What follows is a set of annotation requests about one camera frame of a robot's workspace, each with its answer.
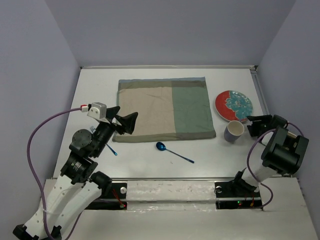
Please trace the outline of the lavender cup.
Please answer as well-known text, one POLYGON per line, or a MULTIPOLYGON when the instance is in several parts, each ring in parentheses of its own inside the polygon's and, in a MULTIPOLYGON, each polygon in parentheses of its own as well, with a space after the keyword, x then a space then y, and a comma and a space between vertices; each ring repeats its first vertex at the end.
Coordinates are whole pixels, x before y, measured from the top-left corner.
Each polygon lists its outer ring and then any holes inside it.
POLYGON ((225 127, 223 136, 227 142, 234 143, 243 135, 244 132, 244 125, 240 121, 232 120, 225 127))

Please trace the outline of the red and teal plate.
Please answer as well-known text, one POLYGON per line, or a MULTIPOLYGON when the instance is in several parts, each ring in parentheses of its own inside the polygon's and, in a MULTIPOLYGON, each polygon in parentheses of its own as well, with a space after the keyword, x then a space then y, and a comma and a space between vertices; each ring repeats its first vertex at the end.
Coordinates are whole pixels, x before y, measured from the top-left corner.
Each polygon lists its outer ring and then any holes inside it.
POLYGON ((241 92, 226 90, 221 92, 214 101, 218 114, 226 121, 239 121, 244 123, 247 116, 253 113, 251 100, 241 92))

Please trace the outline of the patchwork cloth placemat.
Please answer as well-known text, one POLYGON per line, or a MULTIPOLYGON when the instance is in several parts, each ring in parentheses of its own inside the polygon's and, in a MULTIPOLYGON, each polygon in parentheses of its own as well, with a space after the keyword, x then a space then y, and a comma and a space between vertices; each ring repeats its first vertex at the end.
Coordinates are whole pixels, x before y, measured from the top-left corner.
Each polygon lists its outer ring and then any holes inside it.
POLYGON ((205 77, 121 79, 119 115, 137 112, 133 134, 117 143, 206 140, 216 137, 205 77))

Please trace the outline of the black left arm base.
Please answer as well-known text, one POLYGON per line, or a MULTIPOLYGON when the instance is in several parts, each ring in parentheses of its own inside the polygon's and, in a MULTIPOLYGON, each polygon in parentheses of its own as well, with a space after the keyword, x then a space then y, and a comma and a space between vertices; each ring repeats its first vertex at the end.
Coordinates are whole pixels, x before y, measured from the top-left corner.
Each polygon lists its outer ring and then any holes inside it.
POLYGON ((98 199, 90 203, 86 210, 108 210, 108 211, 124 211, 127 210, 127 182, 112 182, 109 191, 103 191, 98 199))

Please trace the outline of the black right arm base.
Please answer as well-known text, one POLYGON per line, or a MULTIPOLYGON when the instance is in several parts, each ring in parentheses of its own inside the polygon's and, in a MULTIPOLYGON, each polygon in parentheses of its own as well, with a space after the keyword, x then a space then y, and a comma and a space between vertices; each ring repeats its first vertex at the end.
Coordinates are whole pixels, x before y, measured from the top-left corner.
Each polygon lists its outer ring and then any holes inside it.
POLYGON ((241 173, 232 180, 214 183, 217 210, 262 209, 259 189, 241 178, 241 173))

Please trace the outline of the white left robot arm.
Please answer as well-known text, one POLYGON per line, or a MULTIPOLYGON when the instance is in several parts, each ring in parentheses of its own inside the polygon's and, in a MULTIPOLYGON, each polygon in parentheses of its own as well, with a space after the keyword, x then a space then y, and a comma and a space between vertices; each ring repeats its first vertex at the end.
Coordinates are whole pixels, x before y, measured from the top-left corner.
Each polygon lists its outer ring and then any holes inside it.
POLYGON ((98 122, 94 132, 77 130, 69 145, 70 154, 48 195, 38 177, 41 200, 38 210, 13 234, 19 240, 59 240, 71 223, 77 223, 82 211, 99 197, 110 194, 112 179, 96 171, 99 157, 114 133, 132 134, 138 113, 119 116, 119 106, 108 108, 100 102, 83 104, 78 110, 98 122))

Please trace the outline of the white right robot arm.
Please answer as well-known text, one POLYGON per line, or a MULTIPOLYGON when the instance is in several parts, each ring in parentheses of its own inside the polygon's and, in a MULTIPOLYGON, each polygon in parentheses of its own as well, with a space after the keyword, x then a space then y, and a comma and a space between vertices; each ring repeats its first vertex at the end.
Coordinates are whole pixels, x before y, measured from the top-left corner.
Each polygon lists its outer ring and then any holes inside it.
POLYGON ((249 150, 246 168, 238 171, 230 183, 230 190, 235 196, 254 192, 258 185, 274 175, 293 175, 302 165, 309 139, 303 133, 294 135, 289 132, 291 122, 279 115, 248 116, 251 122, 250 136, 257 137, 249 150), (258 144, 265 146, 258 164, 250 167, 250 156, 258 144))

